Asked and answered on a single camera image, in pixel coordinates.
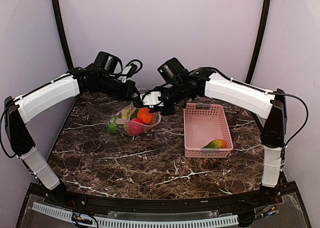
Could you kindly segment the green toy bell pepper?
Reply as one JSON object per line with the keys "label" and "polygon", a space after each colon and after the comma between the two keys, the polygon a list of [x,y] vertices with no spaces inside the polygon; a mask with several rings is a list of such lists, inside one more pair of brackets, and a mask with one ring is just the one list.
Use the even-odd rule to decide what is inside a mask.
{"label": "green toy bell pepper", "polygon": [[138,117],[138,112],[139,112],[139,110],[137,109],[137,110],[135,110],[132,114],[131,114],[131,119],[135,119],[135,118],[137,118]]}

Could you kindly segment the pink perforated plastic basket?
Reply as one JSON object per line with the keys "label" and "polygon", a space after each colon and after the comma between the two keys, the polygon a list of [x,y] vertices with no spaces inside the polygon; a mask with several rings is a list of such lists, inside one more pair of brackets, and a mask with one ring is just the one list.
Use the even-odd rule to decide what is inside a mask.
{"label": "pink perforated plastic basket", "polygon": [[[223,107],[218,104],[187,103],[183,110],[185,157],[226,158],[234,147]],[[226,148],[204,148],[215,139],[225,140]]]}

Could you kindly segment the yellow toy lemon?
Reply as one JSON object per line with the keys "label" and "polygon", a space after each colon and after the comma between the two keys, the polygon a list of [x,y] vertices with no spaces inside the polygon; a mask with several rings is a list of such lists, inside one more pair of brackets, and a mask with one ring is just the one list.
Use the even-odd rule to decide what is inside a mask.
{"label": "yellow toy lemon", "polygon": [[124,108],[122,111],[121,111],[121,116],[124,117],[125,119],[127,117],[129,117],[131,115],[131,109],[130,108]]}

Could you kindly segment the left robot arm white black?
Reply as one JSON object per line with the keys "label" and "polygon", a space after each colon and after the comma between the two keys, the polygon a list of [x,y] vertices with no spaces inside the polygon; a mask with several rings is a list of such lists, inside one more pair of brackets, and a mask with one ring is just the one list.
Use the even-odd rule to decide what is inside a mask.
{"label": "left robot arm white black", "polygon": [[8,157],[21,159],[31,174],[51,191],[50,196],[58,205],[67,206],[71,196],[62,188],[62,181],[37,149],[27,124],[59,103],[86,92],[131,100],[136,91],[131,77],[142,66],[138,59],[123,65],[118,57],[100,51],[95,61],[87,67],[76,67],[24,95],[5,99],[0,126],[5,129],[13,151],[13,155]]}

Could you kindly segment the orange green toy mango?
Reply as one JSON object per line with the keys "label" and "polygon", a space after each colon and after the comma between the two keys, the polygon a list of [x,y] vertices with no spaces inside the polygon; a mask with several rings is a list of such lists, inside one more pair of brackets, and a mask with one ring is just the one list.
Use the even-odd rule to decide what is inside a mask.
{"label": "orange green toy mango", "polygon": [[209,148],[209,149],[224,149],[227,147],[227,143],[225,140],[222,139],[215,139],[210,141],[207,145],[205,145],[203,148]]}

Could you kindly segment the red toy apple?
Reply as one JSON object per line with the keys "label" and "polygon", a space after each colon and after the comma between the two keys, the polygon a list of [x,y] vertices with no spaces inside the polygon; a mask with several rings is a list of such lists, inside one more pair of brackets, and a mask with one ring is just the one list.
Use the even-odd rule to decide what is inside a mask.
{"label": "red toy apple", "polygon": [[128,122],[127,132],[129,135],[139,135],[145,131],[144,123],[142,120],[135,118]]}

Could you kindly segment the clear zip top bag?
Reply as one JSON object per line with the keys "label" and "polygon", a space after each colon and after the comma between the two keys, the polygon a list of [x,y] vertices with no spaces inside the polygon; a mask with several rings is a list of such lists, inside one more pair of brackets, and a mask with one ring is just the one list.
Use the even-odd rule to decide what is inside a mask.
{"label": "clear zip top bag", "polygon": [[161,122],[159,112],[150,113],[150,109],[136,108],[133,102],[113,114],[106,126],[111,133],[136,136],[151,130]]}

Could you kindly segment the green toy cabbage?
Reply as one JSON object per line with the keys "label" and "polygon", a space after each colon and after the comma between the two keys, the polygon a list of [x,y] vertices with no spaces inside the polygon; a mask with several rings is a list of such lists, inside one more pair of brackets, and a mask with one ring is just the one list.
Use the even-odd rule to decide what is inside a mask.
{"label": "green toy cabbage", "polygon": [[112,116],[107,122],[107,128],[111,133],[117,133],[118,132],[118,125],[116,123],[117,117]]}

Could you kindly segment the orange toy fruit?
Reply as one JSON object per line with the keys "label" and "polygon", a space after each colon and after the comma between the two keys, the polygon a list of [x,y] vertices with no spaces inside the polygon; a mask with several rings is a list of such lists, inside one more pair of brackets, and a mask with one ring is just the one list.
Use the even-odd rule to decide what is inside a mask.
{"label": "orange toy fruit", "polygon": [[150,109],[147,107],[139,109],[137,112],[137,118],[142,120],[142,122],[146,125],[149,125],[153,122],[154,114],[150,113]]}

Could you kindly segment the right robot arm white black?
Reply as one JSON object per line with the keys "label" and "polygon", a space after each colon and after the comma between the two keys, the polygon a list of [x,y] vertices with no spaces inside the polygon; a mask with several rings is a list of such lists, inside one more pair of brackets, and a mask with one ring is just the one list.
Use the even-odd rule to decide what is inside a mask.
{"label": "right robot arm white black", "polygon": [[286,98],[305,102],[281,89],[276,91],[258,88],[227,77],[213,67],[199,67],[188,71],[172,58],[158,69],[165,85],[157,86],[141,96],[144,106],[162,115],[173,115],[175,103],[196,97],[221,100],[246,109],[265,120],[260,140],[264,148],[263,188],[256,192],[255,201],[266,205],[275,196],[274,187],[279,182],[281,168],[285,162],[285,140],[287,129]]}

